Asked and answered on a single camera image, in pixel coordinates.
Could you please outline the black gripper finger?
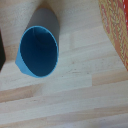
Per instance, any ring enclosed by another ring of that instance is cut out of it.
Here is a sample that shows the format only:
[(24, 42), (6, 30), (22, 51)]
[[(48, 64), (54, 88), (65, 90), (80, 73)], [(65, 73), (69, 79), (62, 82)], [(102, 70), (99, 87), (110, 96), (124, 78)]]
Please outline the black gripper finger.
[(5, 51), (4, 51), (2, 35), (1, 35), (1, 31), (0, 31), (0, 71), (1, 71), (4, 63), (5, 63)]

